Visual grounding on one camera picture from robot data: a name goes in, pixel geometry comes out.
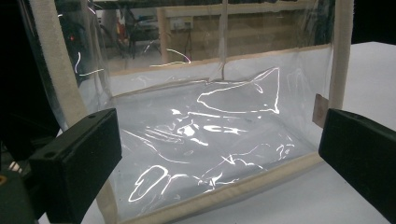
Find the wrinkled plastic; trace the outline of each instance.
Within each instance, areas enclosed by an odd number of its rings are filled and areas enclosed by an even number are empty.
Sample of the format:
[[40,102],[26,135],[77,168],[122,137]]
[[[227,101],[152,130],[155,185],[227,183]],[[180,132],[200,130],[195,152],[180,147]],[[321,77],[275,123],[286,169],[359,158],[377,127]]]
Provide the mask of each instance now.
[[90,112],[118,111],[121,221],[318,149],[335,1],[91,3],[78,13],[95,50],[69,53]]

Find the black object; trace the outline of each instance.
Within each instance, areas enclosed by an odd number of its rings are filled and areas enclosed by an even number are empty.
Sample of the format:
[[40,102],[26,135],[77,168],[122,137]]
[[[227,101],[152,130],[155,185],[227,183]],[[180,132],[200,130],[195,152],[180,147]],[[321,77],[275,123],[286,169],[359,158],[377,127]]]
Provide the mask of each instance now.
[[0,43],[0,139],[16,161],[46,145],[60,129],[40,77],[44,59],[37,63],[39,55],[34,54],[39,43],[31,45],[35,34],[29,27],[34,25],[22,15],[21,4],[20,0],[0,1],[4,31]]
[[1,223],[35,223],[32,205],[20,174],[12,171],[0,173],[0,198]]
[[376,5],[370,0],[354,0],[352,44],[381,42],[396,45],[396,30],[392,22],[396,21],[391,0]]
[[31,172],[0,175],[1,222],[7,214],[21,221],[5,223],[34,223],[46,212],[51,223],[80,223],[120,159],[116,109],[89,115],[35,152]]
[[120,159],[116,109],[89,115],[33,155],[49,221],[79,223]]
[[396,223],[396,132],[363,116],[329,109],[319,155]]

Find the white surface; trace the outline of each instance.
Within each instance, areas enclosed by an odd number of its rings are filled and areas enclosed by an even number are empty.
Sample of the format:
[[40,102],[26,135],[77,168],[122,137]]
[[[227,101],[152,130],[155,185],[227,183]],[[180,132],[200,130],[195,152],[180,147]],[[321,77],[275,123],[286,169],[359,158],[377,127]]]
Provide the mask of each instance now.
[[[345,107],[396,130],[396,46],[353,45]],[[39,223],[48,223],[43,216]],[[83,223],[103,223],[92,206]],[[179,221],[187,223],[388,223],[357,191],[323,163],[241,203]]]

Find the transparent plastic bag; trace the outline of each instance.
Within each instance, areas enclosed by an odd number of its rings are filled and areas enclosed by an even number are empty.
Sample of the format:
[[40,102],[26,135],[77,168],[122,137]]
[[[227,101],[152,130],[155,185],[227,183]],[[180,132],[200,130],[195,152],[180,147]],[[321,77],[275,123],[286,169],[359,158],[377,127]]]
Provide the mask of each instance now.
[[145,220],[317,151],[335,0],[56,3],[86,36],[68,54],[88,113],[118,111],[118,213],[105,216]]

